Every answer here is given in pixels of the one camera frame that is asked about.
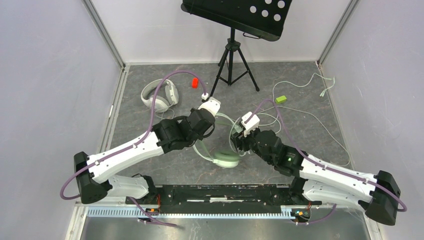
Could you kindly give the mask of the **green headphones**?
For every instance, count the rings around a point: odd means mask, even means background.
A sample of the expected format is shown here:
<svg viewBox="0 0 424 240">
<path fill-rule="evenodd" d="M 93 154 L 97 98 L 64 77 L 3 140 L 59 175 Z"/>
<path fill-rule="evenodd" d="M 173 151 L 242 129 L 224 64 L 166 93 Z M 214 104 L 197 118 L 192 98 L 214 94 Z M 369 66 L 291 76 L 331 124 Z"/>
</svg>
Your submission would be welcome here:
<svg viewBox="0 0 424 240">
<path fill-rule="evenodd" d="M 196 152 L 196 154 L 198 154 L 201 158 L 203 158 L 207 161 L 210 161 L 213 164 L 215 164 L 215 165 L 217 165 L 221 168 L 227 168 L 227 169 L 234 168 L 239 164 L 240 159 L 246 155 L 246 152 L 244 152 L 244 153 L 237 152 L 235 150 L 235 147 L 233 147 L 232 142 L 231 142 L 231 135 L 236 132 L 237 121 L 233 120 L 228 115 L 226 115 L 224 113 L 220 113 L 220 112 L 218 112 L 216 114 L 216 116 L 221 117 L 221 118 L 225 118 L 230 122 L 230 123 L 223 123 L 223 122 L 220 122 L 220 121 L 216 121 L 215 123 L 218 124 L 218 125 L 231 126 L 231 128 L 229 130 L 229 134 L 228 134 L 228 143 L 229 143 L 231 150 L 229 150 L 229 151 L 217 151 L 213 155 L 211 155 L 210 152 L 208 151 L 208 149 L 206 148 L 206 145 L 201 140 L 199 140 L 198 143 L 200 144 L 202 149 L 207 154 L 207 156 L 205 156 L 198 150 L 198 148 L 196 147 L 195 144 L 192 147 L 193 147 L 194 151 Z"/>
</svg>

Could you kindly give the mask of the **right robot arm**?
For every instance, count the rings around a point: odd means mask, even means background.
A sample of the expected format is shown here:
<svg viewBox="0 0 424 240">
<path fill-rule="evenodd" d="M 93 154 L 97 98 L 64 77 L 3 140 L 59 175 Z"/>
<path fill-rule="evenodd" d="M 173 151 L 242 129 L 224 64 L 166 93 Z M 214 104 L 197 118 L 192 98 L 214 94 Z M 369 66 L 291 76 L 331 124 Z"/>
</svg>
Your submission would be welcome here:
<svg viewBox="0 0 424 240">
<path fill-rule="evenodd" d="M 282 175 L 293 177 L 289 199 L 351 207 L 387 226 L 396 223 L 401 190 L 387 171 L 377 174 L 344 168 L 282 143 L 272 130 L 255 129 L 248 135 L 234 133 L 235 148 L 253 152 Z"/>
</svg>

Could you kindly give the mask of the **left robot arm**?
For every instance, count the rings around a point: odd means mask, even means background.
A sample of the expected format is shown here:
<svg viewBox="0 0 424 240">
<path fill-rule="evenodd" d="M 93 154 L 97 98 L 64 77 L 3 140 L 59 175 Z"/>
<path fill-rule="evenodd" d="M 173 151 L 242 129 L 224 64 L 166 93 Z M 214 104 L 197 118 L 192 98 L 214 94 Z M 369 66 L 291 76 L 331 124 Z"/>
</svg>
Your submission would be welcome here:
<svg viewBox="0 0 424 240">
<path fill-rule="evenodd" d="M 153 203 L 157 190 L 150 176 L 127 177 L 118 172 L 209 137 L 215 128 L 216 114 L 217 110 L 204 107 L 192 109 L 190 115 L 161 120 L 145 135 L 108 151 L 92 155 L 76 153 L 75 179 L 81 202 L 92 204 L 105 197 L 132 197 L 145 204 Z"/>
</svg>

